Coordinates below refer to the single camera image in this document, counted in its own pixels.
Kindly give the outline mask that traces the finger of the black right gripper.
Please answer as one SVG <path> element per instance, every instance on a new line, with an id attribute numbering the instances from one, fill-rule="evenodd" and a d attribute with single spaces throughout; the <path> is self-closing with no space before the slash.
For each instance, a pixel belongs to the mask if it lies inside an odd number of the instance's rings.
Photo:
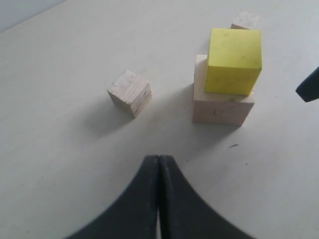
<path id="1" fill-rule="evenodd" d="M 319 98 L 319 67 L 300 83 L 296 88 L 296 93 L 305 102 L 311 102 Z"/>

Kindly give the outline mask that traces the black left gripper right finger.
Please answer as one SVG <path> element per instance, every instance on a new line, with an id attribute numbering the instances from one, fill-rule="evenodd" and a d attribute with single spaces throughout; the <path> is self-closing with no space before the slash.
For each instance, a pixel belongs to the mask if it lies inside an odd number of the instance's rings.
<path id="1" fill-rule="evenodd" d="M 159 157 L 158 206 L 163 239 L 251 239 L 192 188 L 175 159 Z"/>

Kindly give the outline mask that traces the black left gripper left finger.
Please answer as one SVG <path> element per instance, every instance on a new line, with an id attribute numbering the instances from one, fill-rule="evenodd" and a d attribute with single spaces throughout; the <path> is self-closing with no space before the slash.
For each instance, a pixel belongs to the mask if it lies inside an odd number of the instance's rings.
<path id="1" fill-rule="evenodd" d="M 124 192 L 70 239 L 155 239 L 159 157 L 146 156 Z"/>

